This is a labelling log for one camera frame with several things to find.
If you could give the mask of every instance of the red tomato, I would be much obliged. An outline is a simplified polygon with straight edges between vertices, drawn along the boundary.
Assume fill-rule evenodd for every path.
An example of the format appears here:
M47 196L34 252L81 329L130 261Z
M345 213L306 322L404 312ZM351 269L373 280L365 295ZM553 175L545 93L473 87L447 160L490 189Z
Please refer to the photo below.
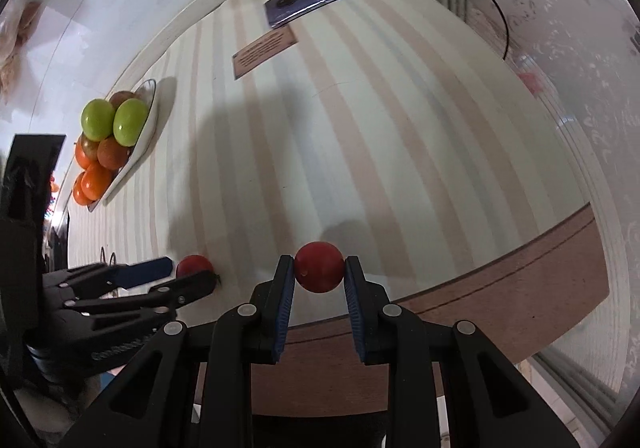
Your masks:
M97 201L107 191L113 174L97 161L89 165L82 177L81 188L84 195L92 201Z
M82 191L82 178L84 177L84 172L81 172L78 177L76 177L76 181L74 182L73 195L74 200L80 206L89 206L93 201L84 195Z
M293 272L307 291L326 293L340 284L344 276L344 259L340 250L331 243L309 243L296 253Z
M177 279L180 277L188 277L201 271L214 273L213 265L209 262L209 259L202 255L188 255L183 258L183 260L178 263L178 267L175 268L175 277Z
M78 162L78 165L80 165L80 168L82 168L82 170L86 170L91 166L91 160L88 157L86 157L86 154L84 154L84 151L82 150L82 145L80 143L81 139L82 139L82 136L80 136L78 138L78 141L76 141L76 148L74 149L74 155L76 157L76 161Z

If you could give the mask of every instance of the green apple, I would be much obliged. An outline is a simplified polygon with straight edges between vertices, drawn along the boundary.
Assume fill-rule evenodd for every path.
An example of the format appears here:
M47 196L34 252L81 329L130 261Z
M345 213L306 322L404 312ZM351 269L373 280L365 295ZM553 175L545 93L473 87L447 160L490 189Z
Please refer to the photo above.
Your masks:
M123 147L133 147L140 138L148 115L149 107L145 102L137 98L127 100L116 111L116 117L113 119L113 137Z
M82 132L91 141L102 141L111 136L116 109L107 100L96 98L82 109L80 125Z

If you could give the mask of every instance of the blue gripper pad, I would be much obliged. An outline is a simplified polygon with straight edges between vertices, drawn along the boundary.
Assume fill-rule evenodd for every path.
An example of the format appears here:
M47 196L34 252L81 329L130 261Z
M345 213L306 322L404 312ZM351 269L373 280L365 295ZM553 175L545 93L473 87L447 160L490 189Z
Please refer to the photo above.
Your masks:
M351 321L353 343L355 345L356 352L360 357L360 361L364 363L364 316L360 307L358 288L356 287L353 271L351 270L350 266L350 259L348 258L344 263L344 296L347 299L347 307L349 309L349 319Z
M278 315L275 322L275 341L273 343L273 357L276 361L280 359L280 355L284 351L284 344L287 340L287 330L289 330L289 316L291 314L291 304L293 302L293 288L295 286L295 278L293 276L293 262L289 263L287 274L285 276L282 293L280 294L280 303L278 305Z
M113 283L116 287L130 289L138 285L148 284L171 276L174 262L169 257L160 257L152 261L133 264L131 266L116 266Z

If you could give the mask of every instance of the striped tablecloth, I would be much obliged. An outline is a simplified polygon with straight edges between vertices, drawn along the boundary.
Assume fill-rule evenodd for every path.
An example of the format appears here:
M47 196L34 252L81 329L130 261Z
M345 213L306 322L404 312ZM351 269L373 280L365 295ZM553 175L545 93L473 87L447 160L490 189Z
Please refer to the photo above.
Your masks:
M282 253L324 239L405 297L485 265L586 201L556 123L435 0L340 0L234 79L266 0L228 0L150 68L155 142L106 206L71 203L70 265L190 253L222 277L190 325L246 301ZM291 323L346 312L296 288Z

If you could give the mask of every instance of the white bowl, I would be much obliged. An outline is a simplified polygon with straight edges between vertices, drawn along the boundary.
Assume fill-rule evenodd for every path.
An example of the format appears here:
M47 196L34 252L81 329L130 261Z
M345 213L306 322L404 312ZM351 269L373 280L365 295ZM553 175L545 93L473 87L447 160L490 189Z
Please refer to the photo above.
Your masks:
M139 162L140 158L145 154L146 149L148 149L149 143L151 142L151 138L154 137L154 133L156 132L156 123L158 123L156 81L146 80L140 87L138 87L138 89L136 89L136 92L134 94L136 95L136 98L142 100L143 102L146 102L149 107L149 115L146 117L145 125L144 127L142 127L140 137L133 147L127 163L125 163L124 167L120 169L115 179L111 181L111 184L107 188L107 191L102 195L102 197L100 197L100 199L91 203L87 207L89 212L94 211L99 202L102 202L102 204L107 204L107 202L109 201L109 196L113 193L113 190L115 190L118 184L125 178L129 170L131 170L131 168L137 162Z

